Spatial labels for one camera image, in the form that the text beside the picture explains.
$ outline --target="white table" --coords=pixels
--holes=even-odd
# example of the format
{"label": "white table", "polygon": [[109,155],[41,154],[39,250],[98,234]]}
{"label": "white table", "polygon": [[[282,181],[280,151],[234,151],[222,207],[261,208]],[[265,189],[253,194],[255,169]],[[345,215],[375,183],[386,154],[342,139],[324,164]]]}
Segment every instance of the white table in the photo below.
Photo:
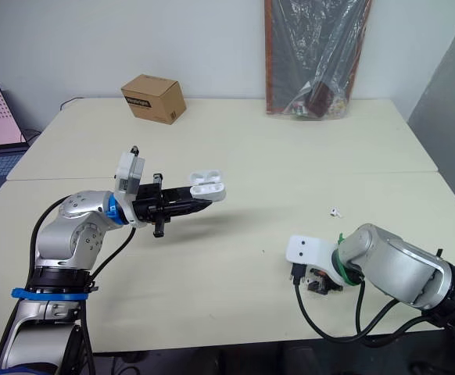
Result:
{"label": "white table", "polygon": [[[165,188],[174,186],[170,180],[187,175],[188,170],[181,171],[188,163],[174,165],[165,175]],[[106,166],[106,174],[112,167]],[[88,300],[95,351],[316,338],[300,315],[288,280],[285,247],[292,234],[335,240],[340,232],[347,235],[371,222],[430,252],[444,248],[443,256],[455,264],[455,197],[436,172],[275,174],[270,184],[247,182],[246,173],[246,168],[233,168],[225,180],[226,200],[174,218],[165,226],[164,238],[154,238],[151,227],[138,230],[101,273],[100,290]],[[60,196],[112,188],[113,179],[9,181],[2,187],[0,337],[15,303],[9,293],[22,287],[27,276],[36,219]],[[329,215],[332,206],[343,218]],[[128,231],[106,235],[98,262]],[[322,297],[303,290],[303,298],[327,332],[347,335],[354,330],[357,292],[348,287]],[[368,285],[363,322],[387,301]],[[416,315],[414,309],[397,306],[374,332],[393,331]]]}
{"label": "white table", "polygon": [[154,172],[183,180],[172,173],[177,164],[221,169],[240,182],[257,176],[261,184],[306,173],[437,170],[389,100],[352,101],[346,118],[322,122],[268,116],[262,100],[189,99],[187,106],[164,125],[135,118],[122,98],[77,100],[8,179],[112,177],[132,145],[146,158],[147,181]]}

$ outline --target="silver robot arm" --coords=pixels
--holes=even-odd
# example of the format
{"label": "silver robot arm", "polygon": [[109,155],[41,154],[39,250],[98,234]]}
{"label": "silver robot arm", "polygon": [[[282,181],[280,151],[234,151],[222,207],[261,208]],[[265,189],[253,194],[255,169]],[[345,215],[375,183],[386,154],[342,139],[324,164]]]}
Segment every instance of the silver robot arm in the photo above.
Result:
{"label": "silver robot arm", "polygon": [[455,330],[455,266],[402,238],[364,224],[341,241],[338,260],[375,287],[419,309],[430,323]]}
{"label": "silver robot arm", "polygon": [[[312,291],[326,294],[329,290],[361,284],[366,278],[395,300],[421,310],[422,317],[413,319],[414,323],[423,318],[437,327],[445,327],[455,337],[455,266],[441,255],[442,250],[433,255],[387,230],[364,224],[345,239],[341,235],[338,244],[315,237],[291,236],[286,259],[293,264],[299,307],[311,327],[331,341],[364,343],[367,333],[358,331],[353,337],[332,337],[312,322],[299,293],[306,268],[310,267],[320,279],[310,282],[308,289]],[[390,340],[387,337],[379,342]]]}
{"label": "silver robot arm", "polygon": [[[97,289],[95,275],[112,258],[90,274],[106,232],[129,224],[127,243],[135,228],[153,223],[153,234],[162,237],[172,216],[198,212],[225,196],[223,185],[224,194],[212,200],[193,195],[192,187],[162,190],[161,174],[140,185],[143,167],[134,146],[120,158],[114,192],[81,191],[59,201],[57,217],[33,236],[30,276],[24,289],[13,290],[18,302],[0,341],[0,374],[78,374],[91,353],[85,300]],[[88,364],[94,373],[90,359]]]}
{"label": "silver robot arm", "polygon": [[436,307],[450,289],[450,264],[372,224],[339,244],[339,259],[375,287],[416,309]]}

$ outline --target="cardboard box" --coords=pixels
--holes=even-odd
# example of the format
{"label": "cardboard box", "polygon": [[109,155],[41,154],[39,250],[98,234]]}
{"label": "cardboard box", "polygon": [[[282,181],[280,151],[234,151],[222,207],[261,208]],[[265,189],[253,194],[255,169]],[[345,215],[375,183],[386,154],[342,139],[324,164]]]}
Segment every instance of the cardboard box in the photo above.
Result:
{"label": "cardboard box", "polygon": [[141,74],[121,88],[134,116],[173,123],[185,110],[181,86],[176,80]]}

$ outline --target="plastic bag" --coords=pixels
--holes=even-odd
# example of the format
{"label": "plastic bag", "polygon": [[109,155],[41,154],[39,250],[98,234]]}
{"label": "plastic bag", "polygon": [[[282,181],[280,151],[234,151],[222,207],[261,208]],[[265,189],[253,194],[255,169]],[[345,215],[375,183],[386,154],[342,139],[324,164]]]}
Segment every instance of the plastic bag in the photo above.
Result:
{"label": "plastic bag", "polygon": [[346,114],[371,0],[266,0],[268,113]]}

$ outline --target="label on box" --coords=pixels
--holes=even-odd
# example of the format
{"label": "label on box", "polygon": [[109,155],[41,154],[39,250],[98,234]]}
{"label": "label on box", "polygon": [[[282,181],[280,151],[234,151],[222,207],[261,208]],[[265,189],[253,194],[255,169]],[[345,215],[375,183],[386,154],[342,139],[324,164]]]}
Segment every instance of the label on box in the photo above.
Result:
{"label": "label on box", "polygon": [[127,101],[128,104],[140,105],[141,107],[151,108],[151,103],[147,100],[131,98],[130,96],[126,96],[125,100]]}

